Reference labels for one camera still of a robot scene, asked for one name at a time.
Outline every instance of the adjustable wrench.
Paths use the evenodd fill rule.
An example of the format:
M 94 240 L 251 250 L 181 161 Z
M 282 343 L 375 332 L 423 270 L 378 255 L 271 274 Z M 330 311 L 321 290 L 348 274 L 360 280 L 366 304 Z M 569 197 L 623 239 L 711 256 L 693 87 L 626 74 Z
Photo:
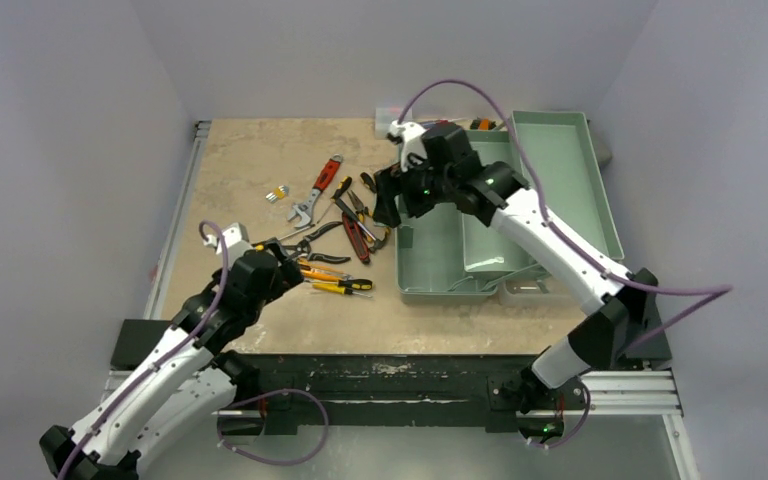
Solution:
M 307 200 L 304 203 L 293 203 L 290 213 L 287 214 L 287 221 L 289 222 L 296 216 L 299 217 L 299 221 L 296 222 L 296 228 L 304 228 L 313 222 L 313 204 L 316 203 L 316 199 L 322 194 L 322 191 L 328 188 L 331 180 L 337 174 L 337 169 L 340 168 L 340 164 L 343 163 L 343 156 L 340 154 L 332 155 L 328 159 L 328 163 L 319 172 L 319 176 L 316 178 L 316 182 L 313 184 L 313 189 L 310 191 Z

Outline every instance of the white wall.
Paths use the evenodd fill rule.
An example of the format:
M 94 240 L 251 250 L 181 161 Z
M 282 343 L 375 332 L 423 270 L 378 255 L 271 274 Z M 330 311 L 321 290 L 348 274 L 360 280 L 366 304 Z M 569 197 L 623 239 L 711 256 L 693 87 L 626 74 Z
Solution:
M 364 117 L 458 77 L 508 108 L 598 106 L 656 0 L 133 0 L 197 118 Z M 418 113 L 488 112 L 445 87 Z
M 736 284 L 669 333 L 702 476 L 768 478 L 768 2 L 660 1 L 595 120 L 632 263 Z
M 98 401 L 191 129 L 129 2 L 0 1 L 0 478 Z

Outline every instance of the hand tool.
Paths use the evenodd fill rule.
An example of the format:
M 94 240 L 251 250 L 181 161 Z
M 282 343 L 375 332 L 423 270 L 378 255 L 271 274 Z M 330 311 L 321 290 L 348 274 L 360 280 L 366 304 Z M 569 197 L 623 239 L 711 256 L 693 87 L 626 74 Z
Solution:
M 372 193 L 378 193 L 378 189 L 375 188 L 375 180 L 372 178 L 372 175 L 362 172 L 360 174 L 360 182 L 366 186 L 366 188 L 369 189 Z
M 358 260 L 364 265 L 368 264 L 369 247 L 366 246 L 366 241 L 363 239 L 363 233 L 358 229 L 357 221 L 346 215 L 345 212 L 343 212 L 343 229 L 346 231 L 346 236 L 349 237 L 349 242 L 351 242 Z
M 317 220 L 316 223 L 321 222 L 322 219 L 325 218 L 325 214 L 328 213 L 328 210 L 331 210 L 331 206 L 334 205 L 334 200 L 342 197 L 343 194 L 346 193 L 346 190 L 348 190 L 351 186 L 352 177 L 344 177 L 342 180 L 340 180 L 340 184 L 337 185 L 337 190 L 334 190 L 334 195 L 331 195 L 331 203 L 328 204 L 328 208 L 322 212 L 322 216 L 319 217 L 319 220 Z
M 361 297 L 372 298 L 372 295 L 367 295 L 365 293 L 358 293 L 352 290 L 351 288 L 340 287 L 340 286 L 334 285 L 333 283 L 313 283 L 311 285 L 313 286 L 313 288 L 317 290 L 324 290 L 326 292 L 339 293 L 341 295 L 359 295 Z
M 302 275 L 305 278 L 310 278 L 311 280 L 319 280 L 322 282 L 340 282 L 343 279 L 334 275 L 329 275 L 327 273 L 322 272 L 314 272 L 312 270 L 302 270 Z
M 496 122 L 489 118 L 476 118 L 469 124 L 470 130 L 493 130 L 496 128 Z
M 340 164 L 343 163 L 343 156 L 340 154 L 332 155 L 322 171 L 319 172 L 319 176 L 316 177 L 316 182 L 313 184 L 313 188 L 310 191 L 310 195 L 304 203 L 293 203 L 290 213 L 287 215 L 287 221 L 289 222 L 294 217 L 298 216 L 299 221 L 296 222 L 296 228 L 303 228 L 313 221 L 313 204 L 316 203 L 316 199 L 322 194 L 322 191 L 328 187 L 331 180 L 334 179 L 334 175 L 337 174 L 337 170 L 340 168 Z
M 269 201 L 269 203 L 275 203 L 278 200 L 286 197 L 288 193 L 290 193 L 290 187 L 286 185 L 279 185 L 275 188 L 275 190 L 272 190 L 266 194 L 266 199 Z
M 345 213 L 347 217 L 349 217 L 352 221 L 357 223 L 358 227 L 360 227 L 367 235 L 372 237 L 373 244 L 372 244 L 371 247 L 369 247 L 369 252 L 370 253 L 375 253 L 378 250 L 381 250 L 384 247 L 384 245 L 387 244 L 387 238 L 390 236 L 390 229 L 389 228 L 387 228 L 384 231 L 384 238 L 383 239 L 379 239 L 372 232 L 370 232 L 368 228 L 366 228 L 366 226 L 363 224 L 363 222 L 360 221 L 360 218 L 358 218 L 358 216 L 355 215 L 355 212 L 353 212 L 352 209 L 349 208 L 348 205 L 346 205 L 346 202 L 344 202 L 344 201 L 342 201 L 342 200 L 340 200 L 338 198 L 336 200 L 336 203 L 337 203 L 337 207 L 339 207 L 340 210 L 342 210 L 343 213 Z
M 283 242 L 284 240 L 286 240 L 286 239 L 288 239 L 288 238 L 290 238 L 290 237 L 295 237 L 296 235 L 298 235 L 298 234 L 300 234 L 300 233 L 302 233 L 302 232 L 304 232 L 304 231 L 310 230 L 311 228 L 313 228 L 313 227 L 315 227 L 315 226 L 316 226 L 316 224 L 315 224 L 315 223 L 311 223 L 310 225 L 308 225 L 308 226 L 306 226 L 306 227 L 304 227 L 304 228 L 300 228 L 300 229 L 298 229 L 298 230 L 293 230 L 292 232 L 290 232 L 290 233 L 288 233 L 288 234 L 284 235 L 283 237 L 279 237 L 279 238 L 277 238 L 277 240 L 278 240 L 279 242 Z
M 358 198 L 357 195 L 355 195 L 355 192 L 349 190 L 348 192 L 349 200 L 352 202 L 352 206 L 355 207 L 355 213 L 358 216 L 358 219 L 360 220 L 360 223 L 363 223 L 364 220 L 364 213 L 368 214 L 369 210 L 366 209 L 366 207 L 363 205 L 363 202 L 360 201 L 360 198 Z M 364 234 L 364 238 L 366 238 L 367 243 L 372 243 L 374 240 L 369 235 Z
M 353 290 L 372 290 L 372 287 L 375 286 L 372 283 L 372 280 L 367 280 L 365 278 L 345 279 L 335 275 L 328 275 L 327 273 L 321 272 L 312 272 L 309 270 L 302 270 L 302 275 L 305 278 L 310 279 L 308 281 L 318 280 L 320 282 L 333 282 L 336 283 L 338 287 L 346 287 Z
M 352 290 L 372 290 L 375 284 L 372 280 L 365 278 L 353 278 L 351 280 L 340 280 L 337 282 L 338 287 L 351 288 Z
M 312 265 L 307 261 L 304 257 L 299 257 L 298 259 L 299 267 L 302 268 L 302 270 L 309 270 L 312 272 L 321 272 L 321 273 L 328 273 L 330 275 L 334 275 L 335 277 L 342 278 L 344 280 L 350 280 L 352 278 L 351 275 L 348 273 L 337 270 L 336 268 L 326 267 L 325 265 Z
M 342 222 L 339 222 L 339 221 L 326 223 L 320 226 L 319 228 L 317 228 L 313 233 L 305 235 L 304 238 L 302 238 L 302 241 L 300 241 L 299 243 L 295 245 L 283 245 L 283 247 L 288 252 L 291 252 L 290 259 L 293 259 L 293 260 L 300 257 L 305 257 L 308 261 L 311 261 L 311 262 L 325 262 L 325 263 L 334 263 L 334 264 L 349 262 L 352 260 L 350 257 L 336 257 L 333 255 L 326 255 L 324 253 L 314 253 L 310 246 L 310 242 L 316 240 L 322 235 L 325 235 L 326 232 L 333 230 L 334 228 L 337 228 L 341 223 Z M 263 242 L 252 244 L 252 246 L 254 247 L 255 250 L 263 250 L 265 244 L 270 241 L 275 242 L 276 240 L 270 239 Z

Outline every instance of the table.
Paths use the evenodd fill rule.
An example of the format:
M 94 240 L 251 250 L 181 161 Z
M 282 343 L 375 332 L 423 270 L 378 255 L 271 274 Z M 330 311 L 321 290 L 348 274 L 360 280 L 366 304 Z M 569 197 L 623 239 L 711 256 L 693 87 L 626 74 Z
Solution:
M 240 222 L 253 241 L 287 233 L 292 202 L 307 198 L 316 175 L 335 153 L 344 157 L 337 178 L 354 177 L 353 191 L 371 208 L 372 194 L 358 175 L 392 163 L 395 155 L 389 142 L 374 138 L 371 118 L 214 120 L 168 272 L 163 318 L 172 318 L 219 265 L 218 257 L 202 246 L 199 221 L 212 220 L 220 227 Z M 265 195 L 278 185 L 288 185 L 290 194 L 270 204 Z M 326 206 L 327 199 L 317 202 L 314 217 Z M 325 220 L 339 216 L 335 207 Z M 314 251 L 354 257 L 342 228 L 313 246 Z M 476 306 L 404 305 L 395 285 L 394 252 L 389 244 L 369 266 L 354 258 L 343 266 L 375 282 L 373 299 L 300 285 L 267 306 L 260 321 L 228 348 L 248 353 L 539 353 L 583 319 L 575 307 L 512 308 L 492 297 Z

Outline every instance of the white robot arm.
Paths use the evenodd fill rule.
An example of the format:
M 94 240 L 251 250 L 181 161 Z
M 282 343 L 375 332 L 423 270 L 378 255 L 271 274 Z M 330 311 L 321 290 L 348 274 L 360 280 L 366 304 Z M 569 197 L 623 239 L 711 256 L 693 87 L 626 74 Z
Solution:
M 632 274 L 605 258 L 551 209 L 549 218 L 579 248 L 607 269 L 600 272 L 553 232 L 541 214 L 537 192 L 505 163 L 483 166 L 466 132 L 451 123 L 430 129 L 416 123 L 394 124 L 387 138 L 401 146 L 400 161 L 375 174 L 373 218 L 390 227 L 401 219 L 401 196 L 409 217 L 419 217 L 438 203 L 454 203 L 484 225 L 513 240 L 566 285 L 587 318 L 567 337 L 543 352 L 522 371 L 524 403 L 593 368 L 611 368 L 624 348 L 657 315 L 654 294 L 626 287 L 607 272 L 657 285 L 646 269 Z
M 196 422 L 260 393 L 257 370 L 236 352 L 220 352 L 304 278 L 277 241 L 254 249 L 239 224 L 223 238 L 230 268 L 215 313 L 202 324 L 221 270 L 184 303 L 148 357 L 98 408 L 71 428 L 55 425 L 42 436 L 43 455 L 58 479 L 136 480 Z
M 522 398 L 521 409 L 527 411 L 590 369 L 611 368 L 656 312 L 654 294 L 630 289 L 584 261 L 547 228 L 537 193 L 528 182 L 504 163 L 482 166 L 460 127 L 439 124 L 426 130 L 415 123 L 394 123 L 388 138 L 403 148 L 398 163 L 375 174 L 377 222 L 399 225 L 395 204 L 399 195 L 411 217 L 438 203 L 453 202 L 527 250 L 569 288 L 587 315 L 520 372 L 521 385 L 511 393 Z M 551 210 L 549 215 L 557 228 L 610 272 L 657 284 L 645 269 L 632 275 L 604 258 Z M 220 351 L 257 321 L 264 305 L 303 277 L 277 242 L 254 249 L 239 224 L 226 229 L 223 238 L 232 266 L 219 308 L 205 328 L 191 334 L 214 299 L 219 271 L 204 291 L 185 302 L 153 352 L 107 400 L 71 428 L 53 426 L 43 435 L 43 454 L 59 480 L 136 480 L 195 422 L 234 400 L 259 393 L 257 379 L 252 378 L 256 370 L 239 354 Z M 221 251 L 215 238 L 208 244 Z

